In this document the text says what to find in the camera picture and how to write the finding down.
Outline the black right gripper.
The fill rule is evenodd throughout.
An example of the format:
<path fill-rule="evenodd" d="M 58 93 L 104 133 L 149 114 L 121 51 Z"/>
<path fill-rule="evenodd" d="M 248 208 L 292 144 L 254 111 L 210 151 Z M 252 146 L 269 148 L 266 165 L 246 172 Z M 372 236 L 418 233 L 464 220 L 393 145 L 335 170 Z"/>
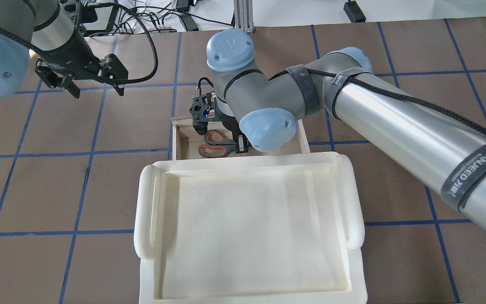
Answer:
<path fill-rule="evenodd" d="M 232 140 L 236 144 L 236 153 L 243 154 L 249 152 L 250 142 L 239 128 L 239 123 L 233 116 L 223 116 L 220 121 L 232 135 Z"/>

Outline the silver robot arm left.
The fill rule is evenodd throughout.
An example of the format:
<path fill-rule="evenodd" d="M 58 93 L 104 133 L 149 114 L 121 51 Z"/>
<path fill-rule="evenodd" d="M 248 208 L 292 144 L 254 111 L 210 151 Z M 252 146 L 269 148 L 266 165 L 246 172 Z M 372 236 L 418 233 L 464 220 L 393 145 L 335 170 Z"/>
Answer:
<path fill-rule="evenodd" d="M 84 23 L 97 21 L 88 0 L 0 0 L 0 98 L 17 92 L 38 54 L 35 74 L 49 88 L 79 98 L 78 80 L 127 80 L 129 72 L 115 54 L 98 58 L 85 40 Z"/>

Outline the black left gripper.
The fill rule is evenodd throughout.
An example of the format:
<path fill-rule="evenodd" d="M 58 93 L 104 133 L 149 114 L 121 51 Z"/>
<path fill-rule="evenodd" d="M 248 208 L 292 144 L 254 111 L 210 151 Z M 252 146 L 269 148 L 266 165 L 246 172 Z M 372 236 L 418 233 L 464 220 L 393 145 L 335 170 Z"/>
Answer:
<path fill-rule="evenodd" d="M 96 56 L 87 59 L 83 65 L 73 62 L 56 63 L 39 57 L 35 62 L 35 74 L 48 88 L 59 88 L 69 92 L 76 99 L 80 98 L 81 89 L 76 81 L 91 80 L 107 84 L 116 93 L 124 96 L 124 85 L 128 83 L 128 70 L 115 54 L 108 54 L 100 59 Z"/>

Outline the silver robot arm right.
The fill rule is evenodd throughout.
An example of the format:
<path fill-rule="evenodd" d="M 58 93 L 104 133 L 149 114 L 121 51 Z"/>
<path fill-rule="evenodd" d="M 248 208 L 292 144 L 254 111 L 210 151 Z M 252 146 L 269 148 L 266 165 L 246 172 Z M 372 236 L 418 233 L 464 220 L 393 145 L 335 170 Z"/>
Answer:
<path fill-rule="evenodd" d="M 382 81 L 355 47 L 270 79 L 241 30 L 214 34 L 206 54 L 216 96 L 256 150 L 280 148 L 324 109 L 486 231 L 486 127 Z"/>

